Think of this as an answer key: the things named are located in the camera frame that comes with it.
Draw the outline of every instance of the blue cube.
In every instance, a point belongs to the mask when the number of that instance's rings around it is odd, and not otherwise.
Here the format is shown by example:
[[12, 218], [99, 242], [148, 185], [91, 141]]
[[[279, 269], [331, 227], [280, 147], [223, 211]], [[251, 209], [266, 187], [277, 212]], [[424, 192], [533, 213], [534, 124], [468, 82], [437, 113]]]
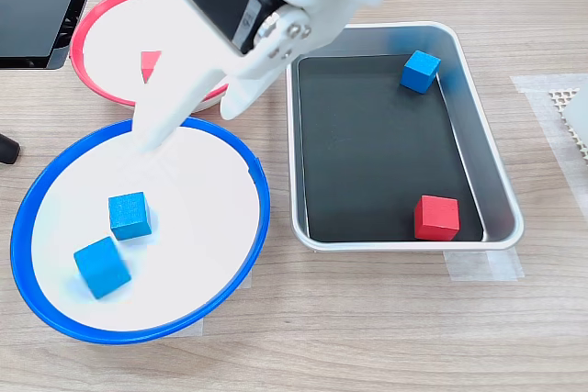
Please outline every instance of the blue cube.
[[110, 229], [119, 241], [151, 234], [149, 207], [143, 192], [108, 199]]
[[75, 252], [73, 258], [95, 298], [110, 294], [130, 280], [129, 270], [111, 238], [88, 245]]
[[424, 94], [433, 83], [437, 71], [439, 71], [440, 62], [437, 57], [418, 50], [404, 65], [401, 84]]

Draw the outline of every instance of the tape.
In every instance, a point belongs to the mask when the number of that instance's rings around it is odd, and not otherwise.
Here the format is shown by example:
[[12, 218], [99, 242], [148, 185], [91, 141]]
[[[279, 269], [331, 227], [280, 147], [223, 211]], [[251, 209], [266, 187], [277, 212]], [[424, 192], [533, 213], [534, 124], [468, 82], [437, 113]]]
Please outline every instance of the tape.
[[516, 282], [525, 277], [515, 247], [496, 252], [443, 252], [455, 282]]
[[174, 332], [166, 336], [166, 339], [175, 339], [177, 337], [201, 337], [202, 331], [204, 329], [204, 319], [200, 319], [193, 325], [188, 326], [187, 328], [183, 328], [178, 332]]
[[533, 108], [568, 186], [588, 220], [588, 167], [577, 140], [572, 136], [557, 103], [552, 99], [554, 91], [573, 91], [586, 84], [588, 74], [525, 75], [511, 77], [511, 80], [516, 89], [525, 94]]
[[[249, 272], [249, 274], [243, 279], [243, 281], [241, 282], [241, 284], [239, 285], [239, 287], [237, 289], [251, 288], [252, 280], [253, 280], [252, 273]], [[174, 332], [173, 334], [170, 334], [170, 335], [166, 336], [165, 338], [166, 339], [173, 339], [173, 338], [177, 338], [177, 337], [201, 337], [203, 332], [204, 332], [204, 319], [200, 319], [199, 321], [197, 321], [193, 325], [190, 325], [187, 328], [183, 328], [182, 330], [179, 330], [178, 332]]]

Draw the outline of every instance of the wooden block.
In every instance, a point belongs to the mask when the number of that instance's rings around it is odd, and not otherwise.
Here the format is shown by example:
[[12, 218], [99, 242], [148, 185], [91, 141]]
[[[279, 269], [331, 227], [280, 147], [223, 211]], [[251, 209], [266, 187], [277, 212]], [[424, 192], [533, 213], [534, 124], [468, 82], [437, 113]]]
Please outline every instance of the wooden block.
[[108, 199], [110, 229], [119, 241], [151, 234], [149, 207], [143, 192]]
[[459, 232], [456, 199], [422, 196], [414, 211], [414, 237], [426, 241], [451, 241]]
[[75, 252], [73, 258], [95, 298], [110, 294], [130, 280], [129, 270], [111, 238], [88, 245]]
[[161, 55], [162, 52], [160, 50], [144, 50], [141, 53], [141, 74], [144, 83], [149, 81], [149, 78], [155, 69], [155, 64]]
[[433, 83], [440, 63], [437, 57], [418, 50], [404, 65], [401, 84], [424, 94]]

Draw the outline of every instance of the black tray bottom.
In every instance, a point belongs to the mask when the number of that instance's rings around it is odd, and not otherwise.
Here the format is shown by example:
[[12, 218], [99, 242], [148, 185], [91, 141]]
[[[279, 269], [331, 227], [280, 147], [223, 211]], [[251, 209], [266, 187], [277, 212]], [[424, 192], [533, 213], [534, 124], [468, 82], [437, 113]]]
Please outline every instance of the black tray bottom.
[[312, 239], [416, 241], [421, 195], [459, 201], [455, 241], [483, 229], [437, 81], [400, 85], [408, 55], [316, 57], [299, 64], [304, 185]]

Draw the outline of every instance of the tray rim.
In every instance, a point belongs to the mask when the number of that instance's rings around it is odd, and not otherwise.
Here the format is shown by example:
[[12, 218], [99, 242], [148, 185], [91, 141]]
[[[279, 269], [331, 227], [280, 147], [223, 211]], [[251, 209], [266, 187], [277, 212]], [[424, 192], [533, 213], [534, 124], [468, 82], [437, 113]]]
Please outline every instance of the tray rim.
[[523, 213], [519, 207], [512, 188], [510, 179], [506, 174], [503, 161], [498, 152], [496, 142], [492, 136], [490, 125], [484, 114], [480, 97], [476, 86], [469, 72], [469, 66], [465, 54], [459, 43], [456, 32], [439, 22], [434, 21], [414, 21], [414, 22], [394, 22], [394, 23], [357, 23], [347, 25], [345, 28], [419, 28], [433, 27], [447, 33], [452, 38], [458, 52], [459, 62], [463, 68], [468, 88], [471, 92], [476, 111], [480, 118], [481, 126], [486, 135], [488, 145], [492, 152], [492, 159], [496, 166], [497, 172], [503, 184], [503, 190], [508, 199], [513, 217], [513, 231], [501, 241], [366, 241], [366, 242], [321, 242], [311, 239], [303, 230], [298, 219], [299, 202], [297, 197], [297, 170], [296, 170], [296, 146], [294, 145], [294, 95], [293, 95], [293, 69], [290, 64], [286, 70], [286, 87], [287, 87], [287, 111], [288, 111], [288, 171], [289, 171], [289, 190], [290, 190], [290, 222], [295, 236], [304, 245], [316, 252], [445, 252], [445, 251], [502, 251], [516, 245], [525, 230]]

